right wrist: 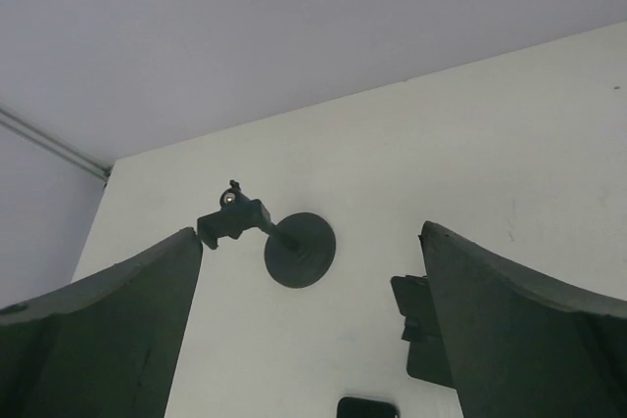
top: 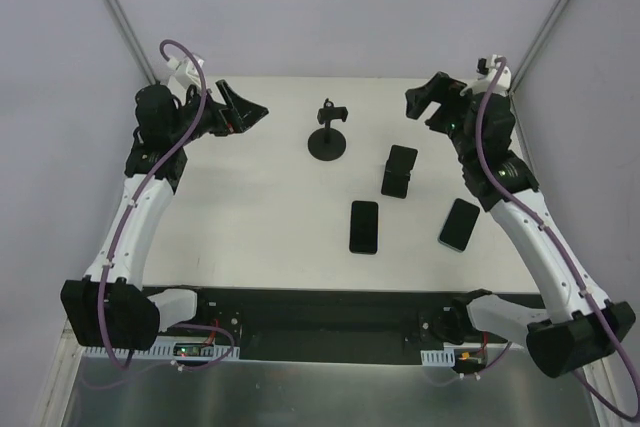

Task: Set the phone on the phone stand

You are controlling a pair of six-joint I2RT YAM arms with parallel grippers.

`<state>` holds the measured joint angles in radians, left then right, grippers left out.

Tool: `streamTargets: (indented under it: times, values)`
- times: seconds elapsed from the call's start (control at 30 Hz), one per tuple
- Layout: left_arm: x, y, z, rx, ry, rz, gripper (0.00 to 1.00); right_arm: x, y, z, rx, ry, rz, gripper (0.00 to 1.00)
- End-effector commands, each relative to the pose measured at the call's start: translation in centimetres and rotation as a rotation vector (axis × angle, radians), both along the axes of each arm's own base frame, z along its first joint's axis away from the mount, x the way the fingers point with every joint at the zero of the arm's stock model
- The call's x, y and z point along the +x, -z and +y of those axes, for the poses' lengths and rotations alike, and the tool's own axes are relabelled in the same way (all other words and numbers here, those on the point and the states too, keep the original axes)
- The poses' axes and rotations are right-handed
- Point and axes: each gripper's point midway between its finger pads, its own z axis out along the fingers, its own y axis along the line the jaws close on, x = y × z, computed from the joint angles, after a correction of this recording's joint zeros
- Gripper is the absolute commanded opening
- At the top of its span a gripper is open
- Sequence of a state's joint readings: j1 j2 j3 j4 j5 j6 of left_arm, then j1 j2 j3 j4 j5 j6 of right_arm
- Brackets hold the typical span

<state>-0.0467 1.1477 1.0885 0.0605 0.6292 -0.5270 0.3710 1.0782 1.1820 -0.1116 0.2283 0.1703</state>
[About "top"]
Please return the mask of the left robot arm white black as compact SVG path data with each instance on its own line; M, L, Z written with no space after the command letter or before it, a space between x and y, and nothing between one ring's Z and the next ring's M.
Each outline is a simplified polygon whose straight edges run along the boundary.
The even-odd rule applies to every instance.
M156 229L187 164L185 149L177 143L189 144L207 134L241 134L269 113L226 81L216 86L221 101L194 84L184 100L162 84L136 93L137 127L120 205L90 267L81 279L66 281L60 294L81 346L144 351L176 324L191 336L209 329L212 314L198 303L194 290L168 288L147 295L142 280Z

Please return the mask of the black round-base phone stand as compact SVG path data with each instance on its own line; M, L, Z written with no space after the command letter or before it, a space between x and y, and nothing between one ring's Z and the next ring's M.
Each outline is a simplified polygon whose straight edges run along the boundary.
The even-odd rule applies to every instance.
M336 106L329 98L325 99L317 113L317 121L321 127L315 130L307 141L308 151L315 159L329 162L337 160L345 153L346 138L342 132L333 128L331 123L336 120L346 122L348 114L345 106Z

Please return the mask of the black folding phone stand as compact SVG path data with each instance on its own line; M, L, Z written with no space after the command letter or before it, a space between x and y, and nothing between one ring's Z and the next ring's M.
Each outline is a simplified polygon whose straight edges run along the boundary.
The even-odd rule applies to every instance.
M417 160L415 148L392 145L385 163L381 194L405 199L408 193L411 172Z

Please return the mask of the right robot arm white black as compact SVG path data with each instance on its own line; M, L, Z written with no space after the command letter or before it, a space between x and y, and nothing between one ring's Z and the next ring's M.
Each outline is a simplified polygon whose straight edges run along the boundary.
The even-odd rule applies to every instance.
M526 163L510 148L515 117L503 93L483 93L443 72L405 93L406 115L446 135L468 190L503 229L532 276L543 306L528 308L478 289L455 298L432 323L435 335L461 344L483 332L525 347L535 365L557 378L615 351L635 323L593 281L558 233Z

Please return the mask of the black smartphone teal edge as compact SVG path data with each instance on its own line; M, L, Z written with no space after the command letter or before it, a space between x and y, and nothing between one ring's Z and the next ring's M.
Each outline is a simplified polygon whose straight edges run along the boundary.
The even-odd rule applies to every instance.
M478 206L456 198L439 233L438 241L457 252L464 252L479 215Z

